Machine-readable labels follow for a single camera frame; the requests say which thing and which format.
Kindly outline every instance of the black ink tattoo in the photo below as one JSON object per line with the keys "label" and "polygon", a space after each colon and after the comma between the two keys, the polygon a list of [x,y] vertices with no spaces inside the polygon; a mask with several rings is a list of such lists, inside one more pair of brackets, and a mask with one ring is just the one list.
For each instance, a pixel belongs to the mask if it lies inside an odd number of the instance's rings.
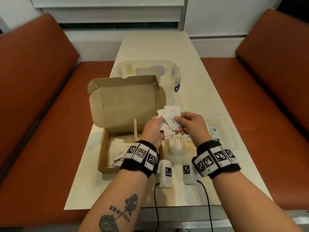
{"label": "black ink tattoo", "polygon": [[114,207],[114,206],[110,206],[109,209],[113,212],[115,212],[116,214],[118,214],[119,216],[114,218],[113,215],[104,215],[101,217],[100,221],[99,221],[99,228],[101,230],[101,232],[119,232],[116,220],[118,218],[120,218],[121,216],[123,216],[123,218],[126,220],[126,222],[130,222],[130,218],[128,218],[128,216],[125,214],[126,212],[128,212],[128,214],[130,216],[132,216],[132,212],[136,209],[137,207],[137,194],[132,195],[129,199],[126,199],[125,201],[125,211],[122,212],[121,210],[119,210],[118,208]]}

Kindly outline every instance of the person's left hand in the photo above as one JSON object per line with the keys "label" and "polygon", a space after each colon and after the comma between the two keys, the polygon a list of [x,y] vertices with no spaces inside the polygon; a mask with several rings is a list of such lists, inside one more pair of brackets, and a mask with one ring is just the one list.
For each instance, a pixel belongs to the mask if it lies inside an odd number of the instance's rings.
{"label": "person's left hand", "polygon": [[157,116],[158,115],[154,116],[146,123],[141,135],[141,140],[148,141],[156,148],[159,148],[164,140],[164,133],[160,131],[161,123],[164,121],[164,118],[160,117],[157,119]]}

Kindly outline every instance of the hand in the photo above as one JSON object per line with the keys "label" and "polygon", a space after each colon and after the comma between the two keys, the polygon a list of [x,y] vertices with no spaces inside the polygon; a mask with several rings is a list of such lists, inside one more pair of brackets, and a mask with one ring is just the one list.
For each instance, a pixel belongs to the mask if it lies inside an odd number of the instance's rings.
{"label": "hand", "polygon": [[195,147],[211,140],[206,123],[201,115],[191,112],[182,112],[181,117],[175,116],[174,119],[181,125],[178,128],[180,134],[189,134]]}
{"label": "hand", "polygon": [[161,123],[164,121],[164,118],[160,117],[157,119],[157,116],[158,115],[154,116],[146,123],[141,135],[141,140],[148,141],[156,148],[159,148],[162,141],[164,140],[164,133],[163,131],[160,132]]}

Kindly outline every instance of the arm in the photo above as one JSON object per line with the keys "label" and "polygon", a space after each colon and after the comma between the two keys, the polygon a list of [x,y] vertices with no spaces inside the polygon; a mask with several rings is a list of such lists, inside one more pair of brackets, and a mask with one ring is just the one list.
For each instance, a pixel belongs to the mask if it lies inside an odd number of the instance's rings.
{"label": "arm", "polygon": [[[195,147],[211,140],[202,116],[184,112],[174,119],[180,134],[189,134]],[[234,228],[238,232],[301,232],[296,223],[240,171],[220,173],[214,188]]]}
{"label": "arm", "polygon": [[[160,133],[164,118],[156,117],[145,125],[141,140],[158,148],[164,139],[164,134]],[[133,231],[147,181],[147,175],[141,171],[121,169],[91,207],[78,231]]]}

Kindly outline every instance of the table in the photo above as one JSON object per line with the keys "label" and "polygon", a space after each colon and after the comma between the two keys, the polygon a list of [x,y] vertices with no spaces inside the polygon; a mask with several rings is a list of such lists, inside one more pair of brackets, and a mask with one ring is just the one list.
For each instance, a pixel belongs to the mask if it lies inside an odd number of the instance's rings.
{"label": "table", "polygon": [[[234,154],[240,162],[242,173],[271,198],[261,176],[258,173],[244,143],[239,136],[219,94],[217,93],[194,46],[185,32],[130,32],[122,41],[114,66],[125,60],[171,60],[180,67],[182,82],[174,94],[174,104],[182,111],[191,111],[206,117],[219,117],[226,127],[227,138],[234,145]],[[114,175],[102,175],[97,170],[98,153],[102,128],[93,126],[85,151],[76,173],[66,209],[87,209],[96,201],[108,186]],[[203,189],[200,186],[185,186],[182,181],[182,165],[177,156],[174,159],[173,187],[157,192],[158,207],[179,207],[207,205]],[[201,180],[205,185],[211,205],[221,205],[209,178]],[[154,179],[150,178],[142,207],[154,207]]]}

